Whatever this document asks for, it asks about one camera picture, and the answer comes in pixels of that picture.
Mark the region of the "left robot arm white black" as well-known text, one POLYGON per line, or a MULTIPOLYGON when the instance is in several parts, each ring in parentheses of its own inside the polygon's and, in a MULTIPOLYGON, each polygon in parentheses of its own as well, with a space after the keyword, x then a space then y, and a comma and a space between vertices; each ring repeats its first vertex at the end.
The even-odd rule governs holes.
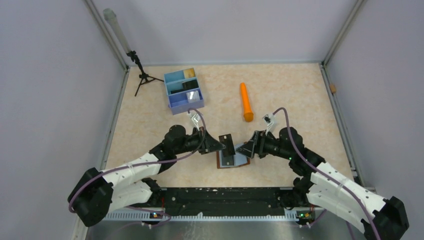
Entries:
POLYGON ((141 157, 108 170, 88 169, 67 198, 69 211, 77 214, 87 227, 102 221, 108 213, 134 204, 154 207, 160 202, 160 187, 152 180, 172 167, 179 154, 188 157, 224 150, 204 127, 186 133, 182 125, 173 125, 163 140, 141 157))

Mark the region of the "silver card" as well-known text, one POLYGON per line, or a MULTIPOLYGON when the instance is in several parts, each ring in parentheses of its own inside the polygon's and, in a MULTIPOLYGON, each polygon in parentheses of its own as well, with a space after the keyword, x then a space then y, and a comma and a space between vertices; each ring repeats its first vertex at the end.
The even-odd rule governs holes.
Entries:
POLYGON ((188 103, 195 103, 201 100, 201 96, 198 90, 188 91, 186 96, 188 103))

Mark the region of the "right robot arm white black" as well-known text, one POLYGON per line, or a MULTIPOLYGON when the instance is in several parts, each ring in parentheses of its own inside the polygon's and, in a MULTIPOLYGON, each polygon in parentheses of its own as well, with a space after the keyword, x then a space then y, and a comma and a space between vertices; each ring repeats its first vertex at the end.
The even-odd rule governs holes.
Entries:
POLYGON ((235 151, 248 158, 272 155, 288 160, 298 175, 293 181, 293 204, 324 208, 356 227, 368 240, 399 240, 410 227, 405 205, 399 198, 377 195, 338 172, 305 147, 294 127, 282 128, 279 137, 264 130, 255 131, 235 151))

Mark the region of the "black credit card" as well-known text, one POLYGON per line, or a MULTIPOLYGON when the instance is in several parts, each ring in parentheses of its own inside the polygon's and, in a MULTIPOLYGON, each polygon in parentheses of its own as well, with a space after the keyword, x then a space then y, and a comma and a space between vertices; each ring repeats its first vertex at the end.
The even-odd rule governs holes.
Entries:
POLYGON ((230 133, 224 134, 224 135, 220 135, 218 138, 219 138, 220 143, 225 145, 225 148, 221 151, 222 156, 224 158, 234 156, 236 154, 236 152, 235 152, 235 147, 234 147, 232 135, 230 133))

